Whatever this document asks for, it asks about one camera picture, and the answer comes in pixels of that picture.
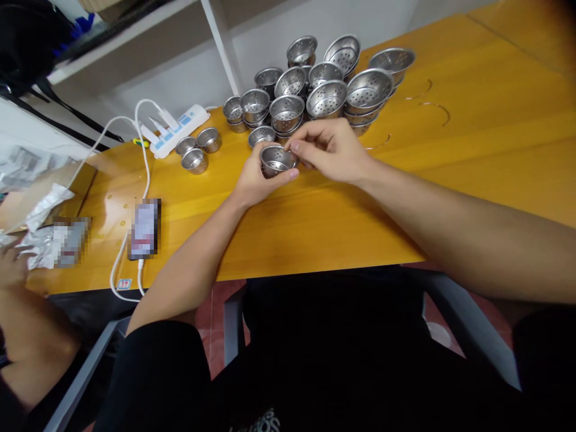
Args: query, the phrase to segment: white cable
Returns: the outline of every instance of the white cable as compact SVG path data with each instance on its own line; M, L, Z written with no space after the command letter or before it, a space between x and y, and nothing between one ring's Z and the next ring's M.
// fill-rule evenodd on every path
M122 252L124 252L124 248L126 247L126 240L128 239L128 231L124 235L124 240L122 240L122 245L120 246L120 251L118 252L118 256L116 256L116 260L114 261L114 265L112 266L112 271L110 271L110 289L114 293L116 297L122 300L131 301L135 303L139 303L140 300L138 299L129 299L126 297L122 297L118 291L116 291L116 284L114 283L114 274L116 273L116 267L118 267L118 263L120 262L120 257L122 256Z
M140 139L140 143L142 143L142 155L144 157L144 166L146 167L146 188L144 189L144 193L142 194L142 200L146 199L146 195L148 195L148 189L150 189L150 167L148 166L148 158L146 157L146 148L144 147L144 138L142 137L142 131L140 130L140 124L138 122L138 110L140 109L140 106L144 102L149 102L149 103L153 104L158 109L158 111L162 111L162 108L160 108L160 106L158 106L158 104L156 102L154 102L153 100L142 99L141 101L139 101L136 104L136 108L134 109L134 120L133 121L130 120L134 124L134 127L136 128L136 131L138 132L138 138ZM120 262L120 257L124 253L124 248L126 246L126 240L127 239L128 239L128 230L126 230L126 235L124 236L124 240L122 241L122 245L120 246L120 250L118 251L118 256L116 257L116 260L114 261L114 266L112 267L112 271L110 272L110 289L112 289L114 294L117 297L121 298L122 300L139 302L140 300L127 299L125 297L122 297L118 293L118 291L116 291L116 284L114 283L114 274L116 273L116 267L118 266L118 263ZM143 259L138 260L137 282L138 282L138 289L140 290L140 293L142 295L145 294L144 288L142 287L142 269L143 269L143 267L144 267L144 260Z
M68 183L68 185L66 186L66 189L70 189L70 187L72 186L72 183L74 183L74 180L76 180L76 176L78 175L78 173L80 172L80 170L82 169L82 167L84 166L84 163L86 162L86 159L88 159L92 153L94 152L94 149L98 146L98 144L100 144L100 141L102 141L102 138L104 137L104 134L106 133L106 131L108 130L108 128L110 127L110 125L118 120L118 119L126 119L128 121L130 121L130 123L134 124L134 121L131 118L128 118L126 116L118 116L118 117L114 117L113 119L111 119L106 126L104 127L104 130L102 131L102 133L100 134L100 136L98 137L98 139L94 142L94 144L92 145L92 147L90 148L90 150L88 151L88 153L86 154L86 156L84 157L84 159L82 160L82 162L80 162L80 165L78 166L78 168L76 169L76 172L74 173L74 175L72 176L72 178L70 179L70 182ZM57 200L60 200L62 198L62 195L64 195L64 192L62 192L60 194L60 196L58 197ZM21 227L22 225L24 225L26 223L27 219L33 219L37 216L39 216L40 214L42 214L43 211L39 211L36 214L32 215L31 217L27 217L25 220L17 223L16 225L14 225L12 228L10 228L9 230L6 231L6 233L11 233L13 230Z
M138 289L140 290L140 294L144 297L144 287L142 286L142 269L144 268L144 260L138 260Z

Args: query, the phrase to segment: power strip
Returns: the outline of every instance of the power strip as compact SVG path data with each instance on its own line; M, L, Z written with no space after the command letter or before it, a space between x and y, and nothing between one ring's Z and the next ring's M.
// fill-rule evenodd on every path
M195 129L202 126L208 119L210 114L206 112L200 105L193 105L188 109L179 119L178 128L168 128L168 133L157 137L150 135L146 128L140 128L143 135L150 141L150 150L154 153L156 159L163 159L176 148L176 145L182 138L189 136Z

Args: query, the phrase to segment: hand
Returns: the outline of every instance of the hand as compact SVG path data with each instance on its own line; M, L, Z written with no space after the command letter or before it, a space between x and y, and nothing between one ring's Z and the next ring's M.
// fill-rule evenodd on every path
M284 171L271 179L264 178L261 169L260 151L263 147L275 143L259 142L254 146L252 154L244 163L244 168L238 178L238 183L230 196L238 200L240 205L252 207L264 201L268 195L281 186L288 184L300 174L296 168Z
M34 256L34 253L23 253L32 248L24 246L17 248L21 239L12 242L0 248L0 289L9 287L22 287L26 284L28 277L28 258Z
M329 179L352 184L373 170L376 162L343 118L305 123L284 150L291 150Z

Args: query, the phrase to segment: person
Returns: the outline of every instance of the person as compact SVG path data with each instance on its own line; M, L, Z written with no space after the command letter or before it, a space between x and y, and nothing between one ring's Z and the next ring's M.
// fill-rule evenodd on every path
M26 289L31 247L19 239L0 248L0 429L41 431L71 379L63 380L80 348L66 316Z
M248 280L251 342L211 381L194 310L247 209L299 175L265 179L263 145L136 307L95 431L383 430L570 417L576 230L378 161L343 119L304 124L286 149L371 195L468 290L547 305L514 328L523 392L431 339L422 292L399 266Z

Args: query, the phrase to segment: pixelated screen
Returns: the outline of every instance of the pixelated screen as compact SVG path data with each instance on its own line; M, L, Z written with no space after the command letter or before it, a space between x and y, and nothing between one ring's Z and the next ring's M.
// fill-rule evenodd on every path
M128 259L147 259L158 252L160 200L146 199L136 208L136 218L130 232Z

